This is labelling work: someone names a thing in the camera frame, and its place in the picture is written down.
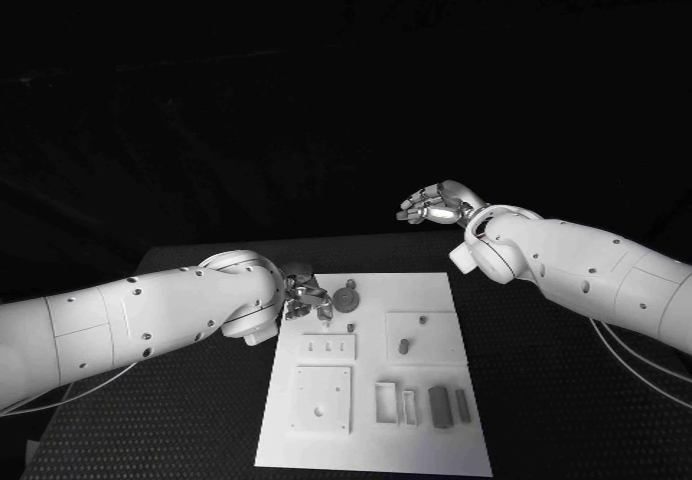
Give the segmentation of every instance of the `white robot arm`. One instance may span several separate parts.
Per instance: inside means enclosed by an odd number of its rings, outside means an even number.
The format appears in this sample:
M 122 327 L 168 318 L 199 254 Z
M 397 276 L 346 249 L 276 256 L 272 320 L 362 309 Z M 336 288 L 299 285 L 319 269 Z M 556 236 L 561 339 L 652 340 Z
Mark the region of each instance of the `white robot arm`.
M 505 284 L 537 284 L 581 315 L 635 330 L 692 354 L 692 267 L 620 235 L 532 211 L 491 205 L 455 181 L 420 190 L 400 220 L 457 223 L 465 243 L 450 253 L 463 273 L 476 267 Z
M 2 305 L 0 410 L 194 344 L 220 329 L 257 345 L 279 333 L 284 300 L 290 318 L 312 307 L 331 317 L 329 295 L 310 275 L 302 280 L 240 250 L 199 266 Z

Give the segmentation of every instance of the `dark background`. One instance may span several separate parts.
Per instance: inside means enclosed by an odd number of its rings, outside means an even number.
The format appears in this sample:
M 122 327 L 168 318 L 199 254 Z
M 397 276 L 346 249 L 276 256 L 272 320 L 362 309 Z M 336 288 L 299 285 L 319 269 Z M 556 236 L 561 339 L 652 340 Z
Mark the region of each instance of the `dark background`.
M 6 14 L 0 298 L 113 281 L 153 246 L 450 228 L 395 220 L 446 179 L 692 262 L 691 19 L 548 0 Z

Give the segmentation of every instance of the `cable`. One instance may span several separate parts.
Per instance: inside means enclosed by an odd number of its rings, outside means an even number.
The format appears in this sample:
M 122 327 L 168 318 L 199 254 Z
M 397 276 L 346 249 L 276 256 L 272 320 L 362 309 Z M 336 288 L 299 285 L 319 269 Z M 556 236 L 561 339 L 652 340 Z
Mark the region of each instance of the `cable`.
M 613 338 L 618 340 L 618 343 L 622 345 L 622 347 L 648 364 L 651 365 L 654 368 L 658 368 L 662 372 L 667 372 L 669 375 L 672 375 L 674 377 L 679 378 L 681 380 L 685 380 L 687 382 L 692 383 L 692 378 L 687 377 L 685 375 L 681 375 L 678 372 L 674 372 L 672 370 L 669 370 L 667 367 L 664 367 L 662 365 L 659 365 L 658 363 L 652 362 L 648 358 L 645 358 L 629 346 L 628 344 L 623 342 L 623 340 L 620 339 L 620 337 L 616 335 L 616 332 L 613 331 L 613 329 L 610 328 L 610 325 L 606 323 L 606 322 L 602 322 L 602 325 L 606 327 L 606 330 L 610 332 L 610 334 L 613 335 Z
M 628 362 L 622 359 L 620 355 L 618 352 L 613 350 L 613 347 L 610 346 L 610 343 L 606 340 L 606 337 L 602 334 L 602 331 L 599 330 L 599 327 L 596 326 L 596 321 L 593 318 L 589 319 L 592 321 L 592 326 L 594 327 L 596 333 L 599 334 L 599 337 L 602 337 L 603 344 L 606 347 L 609 347 L 610 353 L 613 356 L 618 358 L 618 361 L 625 365 L 628 370 L 635 374 L 635 376 L 662 394 L 665 395 L 671 400 L 678 402 L 684 407 L 688 407 L 692 410 L 692 405 L 682 401 L 678 397 L 674 397 L 667 391 L 664 391 L 639 373 L 638 371 L 628 365 Z
M 11 410 L 3 410 L 0 412 L 0 418 L 2 417 L 9 417 L 11 415 L 21 415 L 22 413 L 31 413 L 31 412 L 38 412 L 39 410 L 47 410 L 54 407 L 60 407 L 61 405 L 65 405 L 67 403 L 73 402 L 74 400 L 83 398 L 87 396 L 90 393 L 96 392 L 101 387 L 106 387 L 135 366 L 137 365 L 137 362 L 135 362 L 113 378 L 110 378 L 104 383 L 97 385 L 91 390 L 87 390 L 87 392 L 81 393 L 77 397 L 70 398 L 68 400 L 64 400 L 62 402 L 52 403 L 51 405 L 45 405 L 44 407 L 37 407 L 37 408 L 29 408 L 28 410 L 19 410 L 19 412 L 15 411 L 16 408 L 19 408 L 25 403 L 29 403 L 32 400 L 35 400 L 38 397 L 34 397 L 28 400 L 24 400 L 18 404 L 15 404 L 11 407 Z

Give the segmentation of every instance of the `dark table surface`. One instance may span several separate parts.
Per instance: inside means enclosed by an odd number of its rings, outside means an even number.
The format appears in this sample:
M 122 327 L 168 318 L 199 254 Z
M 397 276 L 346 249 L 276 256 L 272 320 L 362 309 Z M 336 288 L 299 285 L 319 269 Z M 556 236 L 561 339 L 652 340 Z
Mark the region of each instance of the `dark table surface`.
M 251 249 L 316 273 L 447 272 L 496 478 L 692 478 L 692 411 L 662 397 L 612 357 L 589 320 L 521 281 L 463 275 L 450 231 L 153 249 L 137 273 Z M 675 352 L 622 331 L 632 347 L 685 372 Z M 146 362 L 61 407 L 35 460 L 35 479 L 393 478 L 408 475 L 256 468 L 276 338 L 257 347 L 218 333 Z M 639 360 L 672 393 L 692 387 Z M 75 384 L 73 394 L 113 373 Z

